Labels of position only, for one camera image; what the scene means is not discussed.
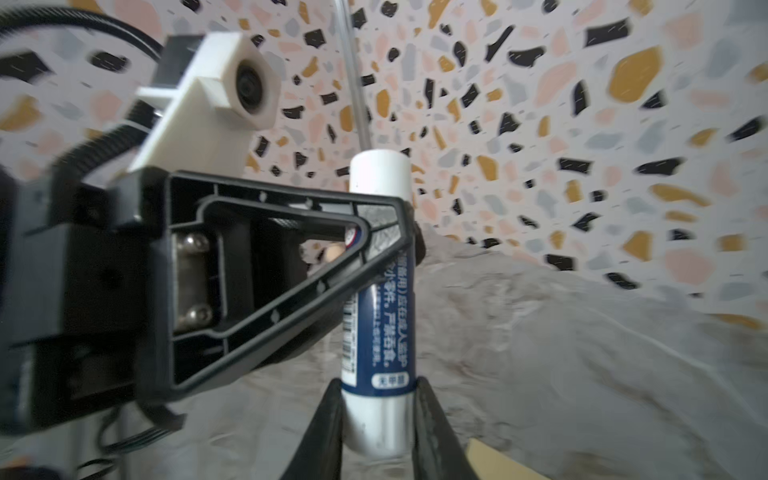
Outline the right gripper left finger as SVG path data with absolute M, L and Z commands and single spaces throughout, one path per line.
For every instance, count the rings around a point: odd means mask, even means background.
M 339 480 L 343 452 L 342 382 L 333 379 L 281 480 Z

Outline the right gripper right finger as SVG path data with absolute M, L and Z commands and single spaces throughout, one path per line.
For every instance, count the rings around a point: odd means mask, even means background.
M 478 480 L 433 388 L 423 376 L 416 381 L 414 428 L 412 464 L 415 479 Z

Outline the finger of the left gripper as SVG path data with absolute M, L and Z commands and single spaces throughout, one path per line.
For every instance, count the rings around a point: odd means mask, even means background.
M 412 207 L 397 197 L 169 174 L 138 399 L 175 402 L 298 355 L 414 237 Z M 334 242 L 346 252 L 324 264 Z

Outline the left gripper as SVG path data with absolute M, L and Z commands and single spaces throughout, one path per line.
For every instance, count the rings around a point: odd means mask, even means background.
M 101 189 L 47 172 L 19 189 L 1 245 L 3 434 L 137 398 L 167 177 L 150 167 Z

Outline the yellow paper envelope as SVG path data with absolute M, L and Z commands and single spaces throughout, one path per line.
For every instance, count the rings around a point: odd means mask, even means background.
M 469 440 L 466 457 L 480 480 L 548 480 L 476 438 Z

